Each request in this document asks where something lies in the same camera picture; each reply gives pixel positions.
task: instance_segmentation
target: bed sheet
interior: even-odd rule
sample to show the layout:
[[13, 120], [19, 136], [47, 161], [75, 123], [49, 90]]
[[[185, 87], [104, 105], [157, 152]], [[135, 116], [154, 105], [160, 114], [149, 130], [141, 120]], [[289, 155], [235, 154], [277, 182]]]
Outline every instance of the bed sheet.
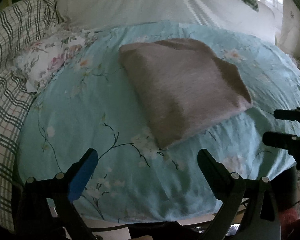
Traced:
[[[193, 38], [234, 63], [253, 108], [168, 150], [157, 148], [119, 47], [132, 42]], [[266, 147], [268, 130], [300, 135], [300, 124], [275, 120], [275, 109], [300, 106], [300, 71], [278, 47], [258, 38], [201, 25], [162, 21], [118, 27], [98, 39], [53, 78], [34, 101], [17, 155], [21, 179], [65, 172], [88, 148], [99, 163], [82, 197], [82, 216], [118, 223], [182, 220], [217, 212], [196, 162], [200, 149], [244, 178], [273, 179], [294, 165], [284, 150]]]
[[241, 0], [59, 0], [57, 10], [71, 26], [90, 30], [170, 20], [216, 26], [275, 43], [275, 19]]

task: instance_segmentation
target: silver bolt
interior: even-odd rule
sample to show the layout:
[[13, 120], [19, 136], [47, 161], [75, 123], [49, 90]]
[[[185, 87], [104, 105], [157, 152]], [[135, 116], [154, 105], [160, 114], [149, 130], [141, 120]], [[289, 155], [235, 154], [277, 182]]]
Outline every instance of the silver bolt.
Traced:
[[269, 179], [267, 177], [262, 177], [261, 180], [264, 182], [264, 183], [268, 183], [269, 182]]
[[239, 179], [240, 178], [239, 174], [236, 173], [236, 172], [231, 173], [231, 177], [233, 177], [234, 179]]
[[30, 177], [27, 179], [27, 183], [32, 183], [32, 182], [34, 182], [34, 177]]
[[56, 177], [56, 179], [63, 179], [64, 173], [63, 172], [59, 172], [55, 177]]

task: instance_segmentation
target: plaid curtain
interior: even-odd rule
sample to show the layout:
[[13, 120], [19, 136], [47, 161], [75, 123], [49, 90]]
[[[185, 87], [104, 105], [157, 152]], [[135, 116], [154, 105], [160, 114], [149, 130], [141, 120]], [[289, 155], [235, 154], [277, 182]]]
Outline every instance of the plaid curtain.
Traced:
[[22, 0], [0, 12], [0, 225], [14, 231], [12, 172], [18, 137], [33, 101], [25, 82], [6, 70], [7, 61], [40, 40], [58, 23], [57, 0]]

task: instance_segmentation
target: folded brown cloth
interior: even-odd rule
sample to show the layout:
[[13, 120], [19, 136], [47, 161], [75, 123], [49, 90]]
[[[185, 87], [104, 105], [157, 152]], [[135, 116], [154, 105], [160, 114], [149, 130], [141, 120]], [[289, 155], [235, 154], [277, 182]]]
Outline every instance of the folded brown cloth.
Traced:
[[162, 149], [252, 107], [237, 67], [200, 41], [132, 43], [119, 51]]

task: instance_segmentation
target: white sheet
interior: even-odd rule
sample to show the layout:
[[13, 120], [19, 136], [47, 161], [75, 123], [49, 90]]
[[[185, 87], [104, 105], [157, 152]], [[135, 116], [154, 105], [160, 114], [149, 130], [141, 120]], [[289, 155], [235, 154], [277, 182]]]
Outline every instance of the white sheet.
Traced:
[[86, 30], [171, 20], [214, 25], [274, 44], [273, 12], [258, 6], [259, 12], [241, 0], [59, 0], [57, 9], [70, 25]]

